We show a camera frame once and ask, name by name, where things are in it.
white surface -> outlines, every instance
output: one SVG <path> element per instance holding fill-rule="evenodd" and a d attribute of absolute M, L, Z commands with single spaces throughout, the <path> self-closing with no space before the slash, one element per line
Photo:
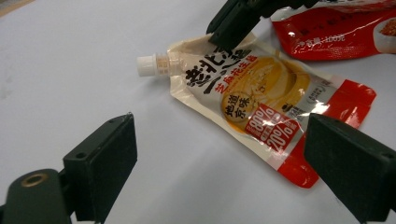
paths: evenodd
<path fill-rule="evenodd" d="M 167 78 L 138 76 L 136 57 L 203 35 L 224 3 L 37 0 L 0 18 L 0 203 L 17 177 L 60 171 L 67 152 L 131 111 L 138 162 L 106 223 L 358 223 L 322 181 L 293 186 L 173 99 Z M 278 46 L 269 21 L 255 34 Z M 392 148 L 395 59 L 309 63 L 376 90 L 361 130 Z"/>

bowl image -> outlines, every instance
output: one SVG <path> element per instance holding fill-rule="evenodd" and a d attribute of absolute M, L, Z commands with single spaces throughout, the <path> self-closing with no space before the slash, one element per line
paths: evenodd
<path fill-rule="evenodd" d="M 381 53 L 396 53 L 396 17 L 381 21 L 374 28 L 374 43 Z"/>

white table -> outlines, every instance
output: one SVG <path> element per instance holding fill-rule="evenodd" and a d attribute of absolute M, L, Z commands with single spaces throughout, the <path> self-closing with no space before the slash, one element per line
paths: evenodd
<path fill-rule="evenodd" d="M 0 204 L 17 177 L 60 171 L 67 152 L 131 111 L 138 162 L 106 223 L 358 223 L 321 180 L 293 186 L 172 98 L 167 78 L 137 75 L 136 57 L 203 35 L 224 3 L 37 0 L 0 18 Z M 279 47 L 269 21 L 254 33 Z M 396 55 L 308 64 L 375 89 L 361 131 L 396 149 Z"/>

plastic packaging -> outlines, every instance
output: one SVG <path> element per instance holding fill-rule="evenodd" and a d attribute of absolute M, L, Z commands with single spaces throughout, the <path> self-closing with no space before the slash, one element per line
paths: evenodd
<path fill-rule="evenodd" d="M 341 60 L 396 53 L 396 0 L 319 3 L 271 17 L 283 50 L 300 60 Z"/>
<path fill-rule="evenodd" d="M 375 92 L 313 71 L 253 35 L 234 50 L 217 48 L 208 43 L 209 37 L 170 47 L 166 75 L 171 79 L 171 94 L 212 119 L 292 183 L 312 187 L 318 175 L 303 155 L 309 113 L 358 127 Z M 163 57 L 155 58 L 152 65 L 158 66 Z"/>

food pouch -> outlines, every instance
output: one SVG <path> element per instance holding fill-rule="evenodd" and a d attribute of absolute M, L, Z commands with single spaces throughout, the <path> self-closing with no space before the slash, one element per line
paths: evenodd
<path fill-rule="evenodd" d="M 236 49 L 182 41 L 165 55 L 137 59 L 140 76 L 168 75 L 171 94 L 212 119 L 292 183 L 310 188 L 318 175 L 305 161 L 309 113 L 358 127 L 375 92 L 314 71 L 249 35 Z"/>
<path fill-rule="evenodd" d="M 396 0 L 319 2 L 277 11 L 280 44 L 300 60 L 341 60 L 396 53 Z"/>

